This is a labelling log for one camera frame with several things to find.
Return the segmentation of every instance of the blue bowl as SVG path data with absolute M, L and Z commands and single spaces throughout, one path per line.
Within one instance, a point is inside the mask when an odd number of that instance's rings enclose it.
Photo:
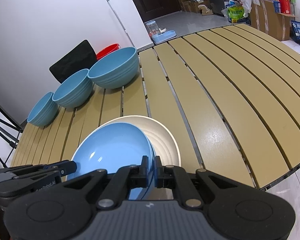
M 139 68 L 139 57 L 134 47 L 118 49 L 96 62 L 88 77 L 102 88 L 119 88 L 128 84 Z
M 87 77 L 89 70 L 82 69 L 68 77 L 54 93 L 52 100 L 63 107 L 82 105 L 93 88 L 93 82 Z
M 96 169 L 106 169 L 115 173 L 120 167 L 140 165 L 142 156 L 149 158 L 148 181 L 151 181 L 154 168 L 154 152 L 146 135 L 130 123 L 112 123 L 96 129 L 80 144 L 72 160 L 77 163 L 77 171 L 67 176 L 76 178 Z M 135 188 L 129 199 L 141 199 L 146 189 Z
M 52 101 L 53 93 L 45 94 L 32 108 L 27 122 L 43 127 L 52 122 L 58 111 L 57 103 Z

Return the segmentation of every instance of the packing tape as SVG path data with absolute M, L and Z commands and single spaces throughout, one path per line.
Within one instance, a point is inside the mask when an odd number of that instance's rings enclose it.
M 265 3 L 263 2 L 263 0 L 261 0 L 261 3 L 262 3 L 262 7 L 263 7 L 263 13 L 265 14 L 266 34 L 268 34 L 268 32 L 269 32 L 269 25 L 268 25 L 268 15 L 267 15 L 267 10 L 266 10 L 266 6 L 265 6 Z
M 282 16 L 282 40 L 284 41 L 284 37 L 286 35 L 286 25 L 285 25 L 285 19 L 284 16 Z
M 257 17 L 257 28 L 258 28 L 258 31 L 260 31 L 260 23 L 259 23 L 259 13 L 258 13 L 258 8 L 257 8 L 257 5 L 255 3 L 254 4 L 254 9 L 256 11 L 256 17 Z

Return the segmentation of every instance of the gray tile floor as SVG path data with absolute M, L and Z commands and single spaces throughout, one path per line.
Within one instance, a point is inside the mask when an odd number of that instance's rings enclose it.
M 173 30 L 179 37 L 211 28 L 231 25 L 231 23 L 226 22 L 222 16 L 202 16 L 200 13 L 181 11 L 154 20 L 157 22 L 159 28 Z
M 202 16 L 201 14 L 189 12 L 177 12 L 155 20 L 160 28 L 165 27 L 174 30 L 179 37 L 211 28 L 231 25 L 221 16 Z M 292 205 L 296 212 L 296 223 L 288 240 L 300 240 L 300 169 L 267 192 L 287 200 Z M 161 192 L 160 194 L 162 194 L 162 198 L 166 198 L 166 192 Z

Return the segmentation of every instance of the metal bolt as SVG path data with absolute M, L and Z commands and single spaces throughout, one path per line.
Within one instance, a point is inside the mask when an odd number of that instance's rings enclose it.
M 98 205 L 100 207 L 111 207 L 114 205 L 114 202 L 111 199 L 104 198 L 104 199 L 99 200 Z
M 186 201 L 186 205 L 188 207 L 199 207 L 201 205 L 201 201 L 199 199 L 191 198 Z

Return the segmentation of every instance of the wooden table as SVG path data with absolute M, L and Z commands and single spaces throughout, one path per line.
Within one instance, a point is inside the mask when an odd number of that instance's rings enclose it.
M 300 167 L 300 55 L 286 45 L 238 24 L 139 57 L 141 69 L 123 89 L 95 86 L 84 105 L 61 107 L 50 125 L 27 124 L 12 165 L 70 160 L 101 124 L 144 115 L 171 131 L 188 172 L 203 166 L 265 188 Z

